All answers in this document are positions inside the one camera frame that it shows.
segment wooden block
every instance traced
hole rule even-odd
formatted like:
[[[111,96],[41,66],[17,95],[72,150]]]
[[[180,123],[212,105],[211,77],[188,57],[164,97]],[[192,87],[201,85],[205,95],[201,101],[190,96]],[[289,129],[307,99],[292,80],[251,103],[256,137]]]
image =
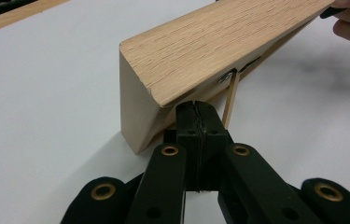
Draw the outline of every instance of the wooden block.
[[[38,0],[0,15],[0,28],[23,20],[69,0]]]
[[[121,131],[135,153],[173,124],[174,107],[226,92],[333,0],[221,0],[120,43]]]

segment metal grommet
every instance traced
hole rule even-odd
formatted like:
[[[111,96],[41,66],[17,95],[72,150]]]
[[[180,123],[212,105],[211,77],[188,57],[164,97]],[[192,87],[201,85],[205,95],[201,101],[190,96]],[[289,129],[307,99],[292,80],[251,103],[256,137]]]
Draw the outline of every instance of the metal grommet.
[[[233,153],[235,153],[236,155],[239,155],[239,156],[247,156],[250,154],[250,150],[246,147],[234,146]]]
[[[93,188],[91,191],[91,197],[96,201],[102,201],[111,198],[115,192],[116,186],[110,183],[104,183]]]
[[[219,80],[218,83],[223,83],[230,79],[234,74],[236,74],[236,71],[231,70],[229,73],[226,73],[224,76],[222,76]]]
[[[168,147],[164,147],[161,150],[161,153],[165,156],[174,156],[175,154],[178,153],[178,148],[177,147],[172,147],[172,146],[168,146]]]
[[[335,203],[343,200],[343,195],[339,190],[325,183],[317,183],[315,185],[315,192],[320,197]]]

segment clamp jaw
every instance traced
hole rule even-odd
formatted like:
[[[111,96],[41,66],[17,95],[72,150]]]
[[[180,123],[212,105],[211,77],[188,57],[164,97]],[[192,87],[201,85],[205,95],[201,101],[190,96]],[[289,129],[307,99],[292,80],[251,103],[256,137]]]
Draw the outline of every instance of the clamp jaw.
[[[203,102],[176,108],[146,171],[127,184],[88,183],[62,223],[183,223],[185,192],[218,191],[227,223],[350,223],[350,192],[321,178],[287,184],[251,146],[233,143],[216,110]]]

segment white table surface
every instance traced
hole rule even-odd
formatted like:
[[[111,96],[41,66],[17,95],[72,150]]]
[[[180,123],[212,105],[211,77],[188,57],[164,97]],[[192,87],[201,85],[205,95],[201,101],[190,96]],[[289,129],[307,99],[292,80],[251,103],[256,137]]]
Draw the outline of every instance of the white table surface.
[[[120,134],[119,42],[213,1],[71,0],[0,29],[0,223],[59,223],[89,181],[141,174]],[[288,183],[350,190],[350,42],[315,20],[239,86],[230,132]],[[217,104],[222,112],[223,102]],[[224,223],[188,193],[185,223]]]

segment dark fingernail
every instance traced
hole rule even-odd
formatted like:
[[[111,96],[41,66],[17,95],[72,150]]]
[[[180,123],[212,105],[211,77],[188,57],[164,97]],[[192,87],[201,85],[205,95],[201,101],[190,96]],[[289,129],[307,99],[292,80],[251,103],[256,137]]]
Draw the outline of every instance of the dark fingernail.
[[[342,11],[345,11],[346,8],[336,8],[336,7],[329,7],[328,9],[326,9],[322,14],[320,14],[320,18],[321,19],[325,19],[328,18],[330,16],[333,16],[337,13],[340,13]]]

